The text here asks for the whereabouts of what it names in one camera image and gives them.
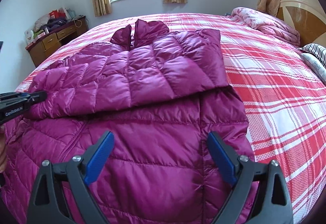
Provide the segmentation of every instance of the purple puffer jacket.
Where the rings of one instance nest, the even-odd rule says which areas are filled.
[[[115,147],[90,189],[112,224],[210,223],[230,192],[206,147],[210,131],[254,158],[244,105],[227,82],[220,32],[170,33],[162,22],[139,20],[133,42],[130,33],[127,26],[111,43],[52,64],[29,90],[46,90],[48,99],[7,124],[2,198],[21,224],[42,161],[68,161],[106,130]],[[82,223],[68,186],[65,193]]]

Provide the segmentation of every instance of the metal bolt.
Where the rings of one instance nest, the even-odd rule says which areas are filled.
[[[275,167],[277,167],[279,165],[278,161],[277,160],[272,160],[271,161],[271,164]]]
[[[72,157],[72,160],[74,161],[74,162],[79,162],[79,161],[81,161],[82,160],[82,158],[80,157],[80,156],[74,156],[74,157]]]
[[[49,164],[50,164],[50,161],[49,160],[44,160],[42,162],[42,166],[44,166],[44,167],[48,166]]]
[[[246,155],[241,155],[240,161],[247,162],[247,161],[249,161],[249,158]]]

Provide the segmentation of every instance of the pink blanket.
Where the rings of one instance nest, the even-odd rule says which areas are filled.
[[[276,17],[242,7],[235,8],[231,16],[243,21],[252,29],[273,35],[289,44],[300,46],[299,32]]]

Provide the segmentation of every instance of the wooden headboard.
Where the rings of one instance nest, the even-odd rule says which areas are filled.
[[[326,14],[318,0],[281,0],[277,17],[299,31],[301,46],[326,47]]]

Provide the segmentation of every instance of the wooden desk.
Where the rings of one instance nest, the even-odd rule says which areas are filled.
[[[51,56],[61,46],[68,44],[78,36],[88,31],[86,17],[66,23],[64,26],[50,32],[27,48],[34,65],[38,67],[45,59]]]

